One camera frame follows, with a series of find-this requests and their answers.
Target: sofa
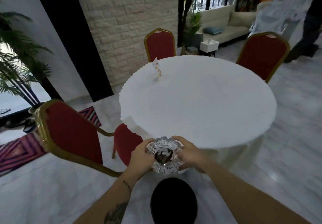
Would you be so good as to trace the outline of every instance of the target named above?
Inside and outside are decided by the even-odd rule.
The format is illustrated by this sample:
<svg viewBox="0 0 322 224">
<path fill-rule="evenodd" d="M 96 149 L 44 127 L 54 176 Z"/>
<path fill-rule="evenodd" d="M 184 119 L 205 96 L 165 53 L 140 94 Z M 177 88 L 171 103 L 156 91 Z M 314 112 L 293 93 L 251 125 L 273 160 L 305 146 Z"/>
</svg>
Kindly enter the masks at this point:
<svg viewBox="0 0 322 224">
<path fill-rule="evenodd" d="M 192 11 L 187 16 L 187 26 L 190 24 L 188 19 L 191 13 Z M 203 41 L 212 39 L 219 43 L 224 43 L 248 34 L 249 28 L 256 18 L 255 12 L 235 12 L 234 5 L 202 10 L 201 15 L 202 25 L 196 34 L 202 33 Z M 202 30 L 206 27 L 224 28 L 224 30 L 220 34 L 210 35 L 203 33 Z"/>
</svg>

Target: small card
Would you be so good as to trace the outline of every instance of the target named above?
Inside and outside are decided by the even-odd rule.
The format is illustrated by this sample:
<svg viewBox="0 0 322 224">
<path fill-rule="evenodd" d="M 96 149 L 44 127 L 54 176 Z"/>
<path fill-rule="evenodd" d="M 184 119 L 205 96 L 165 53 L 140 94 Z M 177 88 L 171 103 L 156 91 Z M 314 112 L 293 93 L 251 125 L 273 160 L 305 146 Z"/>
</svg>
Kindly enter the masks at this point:
<svg viewBox="0 0 322 224">
<path fill-rule="evenodd" d="M 158 73 L 158 80 L 160 81 L 162 77 L 162 73 L 160 71 L 159 61 L 157 58 L 154 59 L 154 61 L 152 62 L 152 65 L 155 68 L 155 71 Z"/>
</svg>

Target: hand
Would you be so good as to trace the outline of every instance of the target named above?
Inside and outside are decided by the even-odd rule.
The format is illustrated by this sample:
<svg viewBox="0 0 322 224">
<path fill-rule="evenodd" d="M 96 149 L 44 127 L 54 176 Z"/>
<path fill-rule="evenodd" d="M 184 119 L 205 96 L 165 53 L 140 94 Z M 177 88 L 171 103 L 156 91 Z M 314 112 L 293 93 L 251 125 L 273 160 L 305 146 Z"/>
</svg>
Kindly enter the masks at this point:
<svg viewBox="0 0 322 224">
<path fill-rule="evenodd" d="M 151 170 L 154 162 L 154 155 L 146 153 L 146 147 L 149 143 L 153 142 L 153 138 L 144 140 L 141 144 L 137 145 L 131 154 L 131 160 L 127 167 L 127 172 L 134 173 L 138 179 L 143 177 Z"/>
<path fill-rule="evenodd" d="M 204 161 L 209 160 L 208 156 L 187 139 L 180 136 L 172 136 L 172 138 L 183 144 L 183 149 L 178 152 L 178 157 L 184 161 L 184 164 L 179 167 L 179 170 L 194 167 L 197 171 L 204 173 L 201 165 Z"/>
</svg>

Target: aluminum foil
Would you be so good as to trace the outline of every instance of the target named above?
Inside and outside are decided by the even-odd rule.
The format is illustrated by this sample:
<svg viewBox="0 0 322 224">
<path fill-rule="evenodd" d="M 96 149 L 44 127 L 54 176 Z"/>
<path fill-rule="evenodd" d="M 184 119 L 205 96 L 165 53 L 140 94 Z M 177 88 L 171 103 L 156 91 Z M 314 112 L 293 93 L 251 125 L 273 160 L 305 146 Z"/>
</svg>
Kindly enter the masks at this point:
<svg viewBox="0 0 322 224">
<path fill-rule="evenodd" d="M 173 138 L 156 138 L 147 145 L 147 153 L 154 154 L 155 161 L 152 168 L 157 173 L 171 174 L 179 171 L 182 162 L 177 153 L 182 149 L 182 144 Z"/>
</svg>

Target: pink striped rug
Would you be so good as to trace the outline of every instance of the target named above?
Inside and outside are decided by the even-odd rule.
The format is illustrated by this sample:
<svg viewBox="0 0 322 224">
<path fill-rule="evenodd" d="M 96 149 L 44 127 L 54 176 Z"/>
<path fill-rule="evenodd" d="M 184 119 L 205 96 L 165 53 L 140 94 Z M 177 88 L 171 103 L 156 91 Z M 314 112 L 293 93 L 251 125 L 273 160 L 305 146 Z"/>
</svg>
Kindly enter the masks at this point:
<svg viewBox="0 0 322 224">
<path fill-rule="evenodd" d="M 96 126 L 101 126 L 94 107 L 86 108 L 79 113 Z M 37 134 L 33 132 L 0 145 L 0 176 L 18 169 L 44 154 L 46 152 L 40 145 Z"/>
</svg>

